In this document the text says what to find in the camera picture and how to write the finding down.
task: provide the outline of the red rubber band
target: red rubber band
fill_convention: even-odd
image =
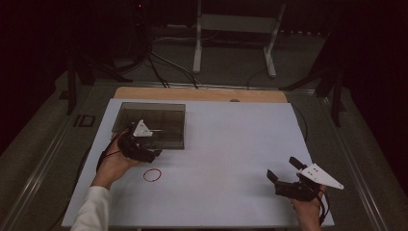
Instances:
[[[146,173],[149,172],[149,171],[152,171],[152,170],[159,171],[160,175],[159,175],[159,177],[157,177],[157,178],[154,179],[154,180],[147,180],[147,179],[146,179]],[[147,171],[143,174],[143,179],[144,179],[145,181],[147,181],[147,182],[155,182],[155,181],[159,180],[161,176],[162,176],[162,172],[161,172],[158,168],[151,168],[151,169],[147,170]]]

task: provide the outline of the white bracket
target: white bracket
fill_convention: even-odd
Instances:
[[[304,175],[313,182],[321,185],[330,186],[339,190],[344,189],[344,186],[325,172],[321,167],[316,164],[312,164],[309,167],[304,168],[300,174]]]
[[[133,133],[134,137],[151,137],[153,132],[151,132],[147,126],[144,124],[143,119],[141,119],[136,126],[135,132]]]

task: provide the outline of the red circle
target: red circle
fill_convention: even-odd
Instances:
[[[154,180],[147,180],[147,179],[146,179],[146,173],[149,172],[149,171],[152,171],[152,170],[154,170],[154,171],[159,171],[159,176],[158,176],[156,179],[154,179]],[[161,176],[162,176],[162,172],[161,172],[158,168],[151,168],[151,169],[147,170],[147,171],[143,174],[143,179],[144,179],[145,181],[147,181],[147,182],[155,182],[155,181],[159,180]]]

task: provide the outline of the white sleeve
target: white sleeve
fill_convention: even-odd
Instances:
[[[108,230],[110,207],[111,193],[103,187],[90,187],[71,230]]]

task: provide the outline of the person's left hand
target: person's left hand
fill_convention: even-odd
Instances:
[[[140,162],[126,158],[117,146],[117,141],[123,134],[112,143],[107,150],[105,158],[103,159],[96,176],[93,179],[92,186],[101,186],[110,189],[115,180],[120,179],[126,171],[139,164]]]

